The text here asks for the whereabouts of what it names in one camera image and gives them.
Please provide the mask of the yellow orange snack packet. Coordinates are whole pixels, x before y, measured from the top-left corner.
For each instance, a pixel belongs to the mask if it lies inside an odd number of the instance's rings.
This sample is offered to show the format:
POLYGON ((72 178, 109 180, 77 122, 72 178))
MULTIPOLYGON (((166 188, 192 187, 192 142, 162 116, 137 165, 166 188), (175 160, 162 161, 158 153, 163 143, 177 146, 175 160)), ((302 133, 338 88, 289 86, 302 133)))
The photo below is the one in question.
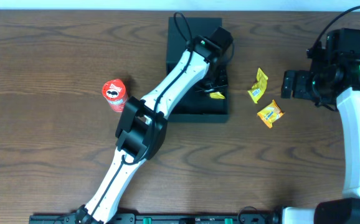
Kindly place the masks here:
POLYGON ((225 96, 219 91, 209 93, 209 97, 212 99, 215 99, 215 100, 224 100, 225 99, 225 96))

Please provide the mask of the red Pringles can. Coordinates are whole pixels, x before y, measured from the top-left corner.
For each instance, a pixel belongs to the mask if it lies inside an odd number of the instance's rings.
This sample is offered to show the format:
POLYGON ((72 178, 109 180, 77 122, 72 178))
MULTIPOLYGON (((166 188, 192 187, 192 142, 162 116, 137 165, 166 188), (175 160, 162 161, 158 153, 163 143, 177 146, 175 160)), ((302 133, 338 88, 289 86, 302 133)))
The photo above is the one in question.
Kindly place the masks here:
POLYGON ((121 113, 128 101, 126 86, 120 79, 106 82, 102 87, 102 95, 107 100, 110 108, 121 113))

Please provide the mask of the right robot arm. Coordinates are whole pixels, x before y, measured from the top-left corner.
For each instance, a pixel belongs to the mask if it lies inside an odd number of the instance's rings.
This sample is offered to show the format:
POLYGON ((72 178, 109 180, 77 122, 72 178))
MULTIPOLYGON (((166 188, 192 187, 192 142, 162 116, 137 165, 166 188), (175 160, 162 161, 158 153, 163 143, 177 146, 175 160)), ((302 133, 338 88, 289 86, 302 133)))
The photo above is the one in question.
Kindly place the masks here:
POLYGON ((272 223, 360 223, 360 30, 336 29, 308 51, 306 70, 287 70, 282 98, 312 101, 340 114, 345 156, 343 197, 315 208, 283 207, 272 223))

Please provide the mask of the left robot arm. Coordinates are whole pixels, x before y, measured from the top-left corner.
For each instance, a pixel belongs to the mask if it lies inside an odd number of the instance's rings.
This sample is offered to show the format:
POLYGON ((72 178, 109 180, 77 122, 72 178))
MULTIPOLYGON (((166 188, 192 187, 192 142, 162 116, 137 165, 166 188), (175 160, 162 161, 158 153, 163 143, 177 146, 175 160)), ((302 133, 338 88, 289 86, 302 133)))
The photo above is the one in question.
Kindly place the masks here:
POLYGON ((116 129, 114 157, 93 198, 75 212, 76 223, 107 223, 136 171, 162 146, 168 118, 187 91, 213 75, 234 39, 218 27, 209 37, 195 36, 187 43, 177 65, 140 100, 131 97, 116 129))

